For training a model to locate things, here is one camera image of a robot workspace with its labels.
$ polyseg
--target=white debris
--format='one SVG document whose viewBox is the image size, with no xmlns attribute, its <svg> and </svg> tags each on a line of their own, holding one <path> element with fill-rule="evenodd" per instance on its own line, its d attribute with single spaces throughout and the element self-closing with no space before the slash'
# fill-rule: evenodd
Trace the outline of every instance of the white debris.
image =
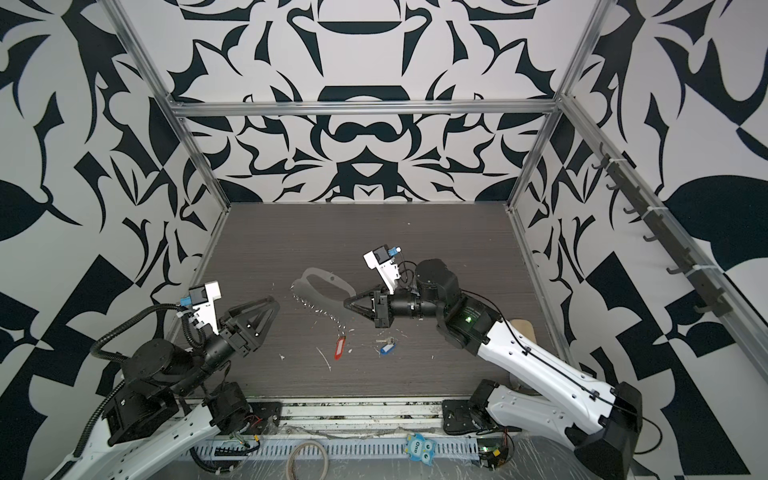
<svg viewBox="0 0 768 480">
<path fill-rule="evenodd" d="M 320 355 L 323 355 L 323 351 L 318 346 L 316 346 L 315 348 L 317 349 L 318 352 L 320 352 Z M 326 361 L 326 365 L 328 366 L 328 371 L 330 372 L 331 371 L 331 364 L 328 363 L 328 359 L 326 358 L 325 355 L 323 355 L 323 360 Z"/>
</svg>

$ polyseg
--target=wooden table surface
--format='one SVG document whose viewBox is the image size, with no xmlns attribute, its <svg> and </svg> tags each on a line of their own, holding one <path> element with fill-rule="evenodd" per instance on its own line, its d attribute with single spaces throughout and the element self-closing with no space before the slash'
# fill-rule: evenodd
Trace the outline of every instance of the wooden table surface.
<svg viewBox="0 0 768 480">
<path fill-rule="evenodd" d="M 263 347 L 233 359 L 228 379 L 269 397 L 470 395 L 482 379 L 508 384 L 506 371 L 449 345 L 433 320 L 378 330 L 356 321 L 333 359 L 336 323 L 295 301 L 290 286 L 314 266 L 366 290 L 381 279 L 362 255 L 384 243 L 416 263 L 442 259 L 461 288 L 531 321 L 538 344 L 555 352 L 502 204 L 234 204 L 204 273 L 221 286 L 217 313 L 267 295 L 281 309 Z M 376 340 L 387 336 L 397 346 L 382 356 Z"/>
</svg>

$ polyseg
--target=black cable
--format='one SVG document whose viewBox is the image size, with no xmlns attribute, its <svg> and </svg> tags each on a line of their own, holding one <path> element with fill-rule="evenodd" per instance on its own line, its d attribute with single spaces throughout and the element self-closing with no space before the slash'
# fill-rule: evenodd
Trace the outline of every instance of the black cable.
<svg viewBox="0 0 768 480">
<path fill-rule="evenodd" d="M 507 432 L 507 429 L 504 429 L 504 437 L 509 439 L 509 445 L 512 446 L 512 451 L 509 452 L 509 455 L 507 455 L 507 461 L 510 461 L 515 456 L 515 450 L 516 450 L 515 441 L 512 440 L 512 437 Z"/>
<path fill-rule="evenodd" d="M 205 332 L 201 329 L 198 330 L 197 334 L 200 336 L 200 340 L 195 340 L 192 335 L 192 325 L 189 323 L 189 316 L 190 315 L 187 314 L 181 317 L 181 331 L 184 333 L 184 338 L 193 350 L 202 349 L 205 344 Z"/>
<path fill-rule="evenodd" d="M 418 266 L 414 262 L 412 262 L 410 260 L 406 260 L 405 256 L 402 254 L 402 251 L 400 251 L 400 258 L 402 259 L 402 261 L 397 264 L 398 270 L 400 269 L 401 265 L 405 265 L 406 263 L 410 263 L 411 265 L 413 265 L 414 269 Z M 405 285 L 403 285 L 403 284 L 399 283 L 400 280 L 402 279 L 402 277 L 400 277 L 398 279 L 398 284 L 400 284 L 400 286 L 402 286 L 403 288 L 406 288 L 406 287 L 411 286 L 413 284 L 413 281 L 416 279 L 416 271 L 414 269 L 405 268 L 402 271 L 402 273 L 410 272 L 411 273 L 411 280 L 407 280 L 407 277 L 406 277 Z"/>
<path fill-rule="evenodd" d="M 229 375 L 229 374 L 230 374 L 230 368 L 232 368 L 232 360 L 227 360 L 227 369 L 226 369 L 226 370 L 224 370 L 224 378 L 222 378 L 222 379 L 221 379 L 221 383 L 220 383 L 220 384 L 219 384 L 219 386 L 218 386 L 218 387 L 217 387 L 217 388 L 214 390 L 214 392 L 216 392 L 216 391 L 221 391 L 221 389 L 224 387 L 224 385 L 225 385 L 225 383 L 226 383 L 226 381 L 227 381 L 227 375 Z"/>
<path fill-rule="evenodd" d="M 107 333 L 106 335 L 102 336 L 100 339 L 96 340 L 96 342 L 91 345 L 91 355 L 95 356 L 98 359 L 104 359 L 109 360 L 111 362 L 117 362 L 122 363 L 128 360 L 128 357 L 125 355 L 121 355 L 120 353 L 112 353 L 112 352 L 105 352 L 101 349 L 101 347 L 107 345 L 110 341 L 112 341 L 114 338 L 125 332 L 126 330 L 130 329 L 132 326 L 139 323 L 141 320 L 144 319 L 147 315 L 154 312 L 159 312 L 162 310 L 185 310 L 184 307 L 174 305 L 173 303 L 158 303 L 157 305 L 150 305 L 144 310 L 141 310 L 136 315 L 132 316 L 130 319 L 123 322 L 121 325 L 118 325 L 112 331 Z"/>
<path fill-rule="evenodd" d="M 96 426 L 96 422 L 98 422 L 99 417 L 101 417 L 101 413 L 104 411 L 104 407 L 107 406 L 107 404 L 114 398 L 114 396 L 118 394 L 118 390 L 120 390 L 123 385 L 125 385 L 125 380 L 121 380 L 120 383 L 118 383 L 118 386 L 114 387 L 114 389 L 109 392 L 109 395 L 105 396 L 104 400 L 102 400 L 99 406 L 96 407 L 96 410 L 94 410 L 91 417 L 85 423 L 85 428 L 80 434 L 80 440 L 72 452 L 73 457 L 78 458 L 80 455 L 82 455 L 83 451 L 85 450 L 85 444 L 88 443 L 88 439 L 91 437 L 91 432 Z"/>
<path fill-rule="evenodd" d="M 477 297 L 479 297 L 479 298 L 481 298 L 481 299 L 483 299 L 483 300 L 485 300 L 485 301 L 489 302 L 491 305 L 493 305 L 493 307 L 496 309 L 496 311 L 499 313 L 499 315 L 501 315 L 501 316 L 502 316 L 502 320 L 503 320 L 503 323 L 504 323 L 504 324 L 507 326 L 507 330 L 509 330 L 510 334 L 512 335 L 512 338 L 515 338 L 515 333 L 512 331 L 512 327 L 509 325 L 509 322 L 507 321 L 507 319 L 506 319 L 506 318 L 504 318 L 504 314 L 502 313 L 501 309 L 499 309 L 499 308 L 496 306 L 496 304 L 495 304 L 495 303 L 493 303 L 493 302 L 492 302 L 490 299 L 487 299 L 487 298 L 485 298 L 483 295 L 480 295 L 479 293 L 470 292 L 469 290 L 462 290 L 462 292 L 464 292 L 464 293 L 469 293 L 469 294 L 471 294 L 471 295 L 477 296 Z M 652 449 L 648 449 L 648 450 L 645 450 L 645 451 L 643 451 L 643 452 L 635 452 L 635 453 L 634 453 L 634 455 L 645 455 L 646 453 L 650 453 L 650 452 L 652 452 L 653 450 L 655 450 L 655 449 L 659 448 L 659 446 L 661 445 L 661 442 L 664 440 L 664 433 L 662 433 L 662 431 L 661 431 L 661 428 L 659 428 L 659 426 L 658 426 L 656 423 L 654 423 L 653 421 L 651 421 L 651 420 L 649 420 L 649 419 L 645 418 L 645 417 L 644 417 L 644 416 L 642 416 L 642 415 L 638 415 L 638 414 L 637 414 L 637 412 L 633 412 L 633 411 L 631 411 L 631 410 L 629 410 L 629 409 L 626 409 L 626 408 L 624 408 L 624 407 L 622 407 L 622 406 L 616 405 L 616 404 L 615 404 L 615 403 L 613 403 L 613 402 L 609 402 L 609 401 L 607 401 L 606 399 L 603 399 L 603 398 L 601 398 L 601 397 L 598 395 L 598 393 L 599 393 L 599 392 L 597 392 L 597 391 L 595 391 L 595 392 L 591 391 L 590 389 L 586 388 L 585 386 L 583 386 L 582 384 L 580 384 L 580 383 L 579 383 L 579 382 L 577 382 L 576 380 L 572 379 L 570 376 L 566 375 L 564 372 L 562 372 L 560 369 L 558 369 L 558 368 L 557 368 L 557 367 L 555 367 L 554 365 L 550 364 L 550 363 L 549 363 L 549 362 L 547 362 L 546 360 L 544 360 L 544 359 L 542 359 L 541 357 L 537 356 L 535 353 L 533 353 L 533 352 L 531 351 L 531 347 L 530 347 L 530 346 L 526 346 L 526 345 L 525 345 L 523 342 L 521 342 L 521 341 L 520 341 L 520 338 L 517 338 L 517 342 L 520 344 L 520 346 L 521 346 L 521 347 L 523 347 L 523 350 L 524 350 L 523 354 L 524 354 L 524 355 L 530 355 L 530 356 L 532 356 L 533 358 L 537 359 L 539 362 L 541 362 L 541 363 L 544 363 L 546 366 L 548 366 L 549 368 L 553 369 L 555 372 L 559 373 L 560 375 L 562 375 L 563 377 L 565 377 L 567 380 L 569 380 L 570 382 L 572 382 L 572 383 L 573 383 L 574 385 L 576 385 L 578 388 L 580 388 L 580 389 L 584 390 L 586 393 L 589 393 L 589 395 L 590 395 L 590 396 L 592 396 L 592 397 L 595 397 L 596 399 L 600 400 L 600 401 L 601 401 L 601 402 L 603 402 L 603 403 L 607 403 L 607 404 L 608 404 L 608 405 L 610 405 L 611 407 L 616 407 L 617 409 L 621 410 L 622 412 L 625 412 L 625 413 L 629 413 L 630 415 L 634 415 L 636 418 L 639 416 L 641 419 L 645 420 L 646 422 L 648 422 L 648 423 L 650 423 L 651 425 L 653 425 L 654 427 L 656 427 L 656 430 L 658 430 L 658 431 L 659 431 L 659 441 L 658 441 L 658 442 L 656 442 L 656 445 L 654 445 L 654 447 L 653 447 Z"/>
<path fill-rule="evenodd" d="M 634 453 L 635 455 L 645 455 L 646 453 L 651 453 L 653 450 L 658 449 L 661 446 L 662 440 L 664 440 L 664 433 L 662 433 L 662 431 L 659 428 L 659 426 L 656 425 L 656 422 L 653 422 L 652 420 L 646 419 L 645 417 L 643 417 L 643 420 L 645 420 L 646 422 L 648 422 L 651 425 L 653 425 L 654 427 L 656 427 L 656 430 L 659 431 L 659 441 L 656 442 L 656 445 L 654 445 L 652 448 L 650 448 L 648 450 L 643 450 L 642 452 L 635 452 Z"/>
<path fill-rule="evenodd" d="M 192 447 L 190 450 L 190 457 L 192 457 L 192 460 L 194 461 L 195 465 L 200 467 L 201 470 L 208 473 L 216 473 L 219 472 L 219 467 L 214 467 L 213 465 L 208 465 L 206 462 L 203 461 L 202 458 L 197 454 L 197 450 L 195 450 L 194 447 Z"/>
</svg>

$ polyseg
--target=black and white wall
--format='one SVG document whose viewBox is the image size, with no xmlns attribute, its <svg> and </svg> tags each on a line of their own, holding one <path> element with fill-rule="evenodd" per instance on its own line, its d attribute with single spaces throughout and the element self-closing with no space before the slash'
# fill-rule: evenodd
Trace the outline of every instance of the black and white wall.
<svg viewBox="0 0 768 480">
<path fill-rule="evenodd" d="M 179 101 L 536 98 L 594 0 L 126 0 Z"/>
<path fill-rule="evenodd" d="M 507 200 L 542 114 L 188 120 L 231 201 Z"/>
<path fill-rule="evenodd" d="M 114 384 L 94 339 L 178 300 L 220 208 L 94 0 L 2 2 L 0 123 L 0 476 L 37 480 Z"/>
<path fill-rule="evenodd" d="M 768 2 L 620 0 L 575 96 L 768 318 Z"/>
<path fill-rule="evenodd" d="M 177 101 L 552 98 L 594 0 L 131 0 Z M 506 200 L 540 114 L 192 118 L 232 201 Z"/>
<path fill-rule="evenodd" d="M 765 317 L 764 2 L 620 0 L 576 99 Z M 638 478 L 763 478 L 768 385 L 561 121 L 517 205 L 558 328 L 585 372 L 644 395 L 661 447 Z M 658 433 L 647 425 L 637 450 Z"/>
</svg>

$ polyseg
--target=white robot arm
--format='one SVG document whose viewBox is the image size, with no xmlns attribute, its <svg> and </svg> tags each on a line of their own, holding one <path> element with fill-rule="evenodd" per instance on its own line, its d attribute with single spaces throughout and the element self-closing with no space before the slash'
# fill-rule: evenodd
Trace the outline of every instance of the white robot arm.
<svg viewBox="0 0 768 480">
<path fill-rule="evenodd" d="M 382 278 L 386 287 L 349 298 L 344 306 L 377 327 L 389 327 L 395 318 L 436 319 L 438 331 L 453 346 L 493 362 L 541 394 L 522 395 L 483 380 L 470 404 L 487 414 L 492 426 L 525 429 L 555 440 L 606 480 L 627 477 L 643 424 L 642 398 L 634 387 L 593 379 L 530 343 L 490 302 L 461 290 L 456 275 L 439 259 L 419 263 L 413 286 L 393 289 L 383 273 Z M 372 304 L 358 305 L 363 299 Z M 486 428 L 478 425 L 476 430 Z"/>
</svg>

